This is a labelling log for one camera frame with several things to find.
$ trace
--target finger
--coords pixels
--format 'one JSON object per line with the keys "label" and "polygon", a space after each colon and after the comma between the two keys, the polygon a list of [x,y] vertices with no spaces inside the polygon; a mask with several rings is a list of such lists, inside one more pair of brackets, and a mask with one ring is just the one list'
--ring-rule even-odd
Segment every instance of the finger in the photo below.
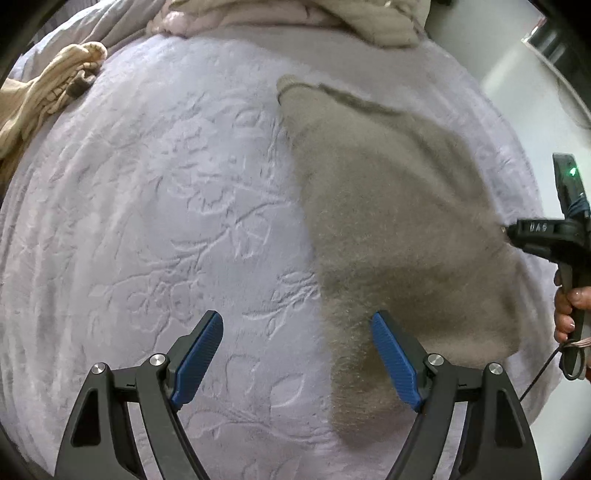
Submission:
{"label": "finger", "polygon": [[556,295],[554,295],[554,307],[558,313],[564,313],[565,315],[569,315],[573,311],[573,307],[568,298],[566,298],[562,288],[556,290]]}
{"label": "finger", "polygon": [[568,339],[569,337],[566,335],[566,333],[559,332],[558,330],[554,331],[554,340],[556,340],[558,343],[565,343],[565,341]]}
{"label": "finger", "polygon": [[591,287],[573,288],[566,297],[573,307],[591,310]]}
{"label": "finger", "polygon": [[556,324],[556,329],[559,332],[570,333],[574,330],[573,319],[568,315],[563,315],[562,313],[555,313],[554,323]]}

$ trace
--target white blanket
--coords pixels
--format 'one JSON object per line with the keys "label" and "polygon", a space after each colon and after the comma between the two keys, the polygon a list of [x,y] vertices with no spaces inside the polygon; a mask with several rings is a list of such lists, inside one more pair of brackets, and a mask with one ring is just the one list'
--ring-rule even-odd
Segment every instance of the white blanket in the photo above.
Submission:
{"label": "white blanket", "polygon": [[[410,409],[351,439],[327,421],[321,300],[275,98],[286,73],[457,132],[504,221],[541,214],[514,133],[430,41],[385,51],[335,31],[236,27],[132,43],[42,128],[0,210],[0,421],[50,472],[90,366],[165,352],[207,309],[224,338],[180,417],[212,480],[379,479],[392,466]],[[538,286],[522,292],[518,392],[553,347],[553,268],[521,258]],[[531,419],[557,378],[550,369],[532,392]]]}

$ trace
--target metal pivot bolt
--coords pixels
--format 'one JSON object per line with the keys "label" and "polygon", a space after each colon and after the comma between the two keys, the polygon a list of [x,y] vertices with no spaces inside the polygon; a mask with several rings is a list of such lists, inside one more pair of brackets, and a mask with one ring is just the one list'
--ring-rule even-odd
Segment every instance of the metal pivot bolt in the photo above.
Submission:
{"label": "metal pivot bolt", "polygon": [[98,374],[101,374],[102,372],[104,372],[105,368],[106,368],[106,365],[103,362],[98,362],[97,364],[94,364],[92,366],[90,371],[93,372],[95,375],[98,375]]}
{"label": "metal pivot bolt", "polygon": [[488,366],[488,370],[490,370],[494,375],[501,375],[503,373],[503,367],[499,364],[490,364]]}
{"label": "metal pivot bolt", "polygon": [[166,360],[166,357],[161,353],[157,353],[157,354],[152,355],[150,357],[150,363],[152,365],[154,365],[155,367],[162,365],[165,360]]}
{"label": "metal pivot bolt", "polygon": [[443,365],[443,357],[439,353],[432,353],[427,357],[427,362],[434,367],[439,367],[439,365]]}

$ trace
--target ribbed blue pad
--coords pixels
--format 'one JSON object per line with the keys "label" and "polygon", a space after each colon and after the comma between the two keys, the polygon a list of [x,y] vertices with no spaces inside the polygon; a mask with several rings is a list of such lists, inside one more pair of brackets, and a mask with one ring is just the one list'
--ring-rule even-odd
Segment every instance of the ribbed blue pad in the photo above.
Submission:
{"label": "ribbed blue pad", "polygon": [[371,329],[374,345],[378,349],[398,396],[413,410],[417,410],[422,402],[417,389],[417,373],[379,313],[373,316]]}
{"label": "ribbed blue pad", "polygon": [[177,409],[180,409],[185,403],[189,403],[197,393],[201,380],[203,380],[217,347],[222,341],[222,336],[222,317],[216,313],[177,370],[174,392],[170,399]]}

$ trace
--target fingernail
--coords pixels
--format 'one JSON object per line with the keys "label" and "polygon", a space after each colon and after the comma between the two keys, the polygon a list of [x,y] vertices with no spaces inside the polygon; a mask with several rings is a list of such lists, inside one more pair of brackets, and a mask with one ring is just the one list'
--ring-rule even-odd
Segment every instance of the fingernail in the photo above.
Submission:
{"label": "fingernail", "polygon": [[569,294],[567,295],[567,297],[569,298],[569,301],[571,303],[578,303],[581,300],[581,289],[580,288],[573,288]]}

